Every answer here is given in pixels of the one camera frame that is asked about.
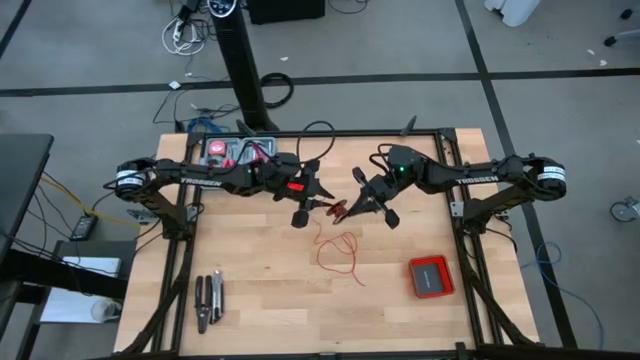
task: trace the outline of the wooden table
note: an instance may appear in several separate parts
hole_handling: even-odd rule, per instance
[[[481,130],[458,129],[457,136],[463,161],[489,160]],[[185,142],[186,135],[163,135],[158,158],[182,160]],[[360,166],[368,177],[379,172],[367,159],[383,142],[405,144],[438,158],[429,136],[338,138],[322,159],[318,177],[323,186],[351,204],[359,192],[351,169]],[[305,138],[301,158],[319,154],[327,144],[328,139]],[[278,150],[295,152],[295,139],[279,139]],[[470,190],[472,197],[485,198],[497,187],[476,185]],[[162,191],[175,199],[177,186]],[[240,198],[221,191],[205,192],[202,202],[206,209],[198,221],[181,355],[449,350],[458,341],[474,347],[444,194],[428,196],[415,187],[404,191],[388,204],[401,218],[395,230],[385,225],[380,214],[333,226],[321,210],[311,213],[321,224],[321,238],[345,231],[356,235],[356,274],[364,287],[351,275],[318,266],[313,241],[320,226],[312,220],[305,229],[292,228],[297,204],[273,202],[269,194]],[[508,232],[498,222],[490,222],[489,227]],[[491,233],[482,236],[482,244],[496,300],[526,336],[537,340],[512,244]],[[137,255],[115,350],[126,347],[153,313],[167,248],[168,241],[157,240]],[[408,262],[429,255],[448,259],[456,289],[453,295],[416,298]],[[338,270],[351,267],[350,257],[330,246],[322,251],[321,261]],[[216,269],[224,274],[226,313],[220,323],[199,335],[193,307],[195,277]],[[479,304],[485,339],[490,340],[486,312],[480,300]],[[173,310],[167,319],[164,348],[170,339]]]

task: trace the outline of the wheel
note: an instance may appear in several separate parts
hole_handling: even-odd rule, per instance
[[[604,41],[604,46],[612,46],[613,44],[617,43],[618,40],[615,38],[615,36],[609,36],[605,41]]]
[[[611,216],[613,216],[613,218],[619,222],[632,222],[636,219],[627,215],[628,211],[629,205],[624,201],[613,203],[613,205],[611,205],[611,208],[609,209]]]
[[[628,18],[631,17],[631,14],[633,14],[633,10],[627,9],[623,11],[622,14],[620,14],[620,19],[627,20]]]

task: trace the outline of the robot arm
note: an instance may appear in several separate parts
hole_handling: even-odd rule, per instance
[[[118,167],[116,180],[105,184],[116,196],[127,202],[140,203],[162,221],[164,237],[192,237],[190,225],[197,215],[193,209],[171,204],[159,191],[170,184],[188,184],[218,187],[230,194],[252,196],[266,191],[274,201],[284,198],[300,203],[294,214],[292,226],[307,225],[307,211],[331,204],[313,200],[316,195],[333,199],[315,177],[320,162],[301,163],[291,153],[278,153],[262,161],[237,164],[230,168],[213,168],[204,165],[175,162],[168,159],[141,158],[127,161]]]
[[[382,153],[382,146],[390,146],[389,151]],[[386,166],[375,161],[375,157],[382,158]],[[370,160],[385,174],[367,180],[360,168],[353,169],[356,181],[362,185],[360,196],[337,223],[350,216],[382,211],[387,225],[395,228],[400,219],[385,203],[414,184],[427,194],[445,192],[459,185],[512,184],[487,199],[472,199],[459,205],[463,207],[458,215],[462,217],[464,228],[480,233],[484,233],[486,223],[494,214],[534,200],[557,200],[566,194],[564,167],[533,154],[528,158],[512,155],[501,161],[446,166],[410,147],[382,144],[378,154],[372,155]]]

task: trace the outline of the black box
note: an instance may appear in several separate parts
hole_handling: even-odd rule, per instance
[[[325,0],[247,0],[251,23],[317,19],[324,16]]]

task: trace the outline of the pliers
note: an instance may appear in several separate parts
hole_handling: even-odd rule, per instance
[[[202,292],[204,290],[204,303],[202,302]],[[198,333],[204,334],[207,331],[207,324],[211,320],[211,309],[213,307],[213,280],[207,275],[196,278],[196,316],[198,317]]]

